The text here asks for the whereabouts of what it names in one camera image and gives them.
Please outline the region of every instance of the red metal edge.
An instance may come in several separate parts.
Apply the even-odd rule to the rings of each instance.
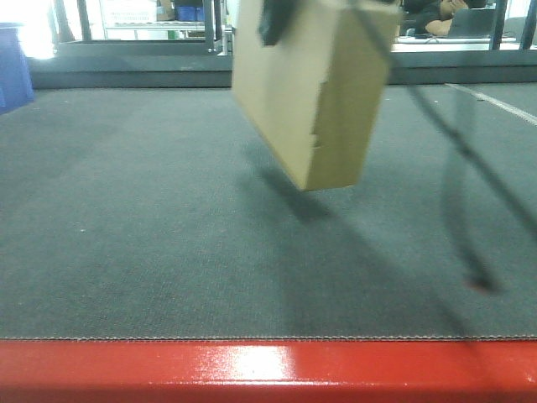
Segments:
[[[537,401],[536,342],[0,342],[2,403]]]

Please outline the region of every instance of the blue container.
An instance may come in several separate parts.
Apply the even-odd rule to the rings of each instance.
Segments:
[[[175,18],[177,21],[195,21],[196,7],[179,6],[175,8]]]
[[[34,100],[26,56],[20,47],[17,24],[0,23],[0,114]]]
[[[205,21],[205,12],[203,7],[196,7],[196,21]]]

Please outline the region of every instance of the cardboard box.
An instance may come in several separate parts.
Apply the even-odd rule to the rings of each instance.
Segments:
[[[172,21],[175,19],[175,11],[172,0],[160,0],[162,13],[157,13],[157,21]]]
[[[301,190],[357,183],[388,77],[346,0],[297,0],[282,39],[263,47],[263,0],[241,2],[232,88],[236,99]],[[389,48],[393,4],[358,6]]]

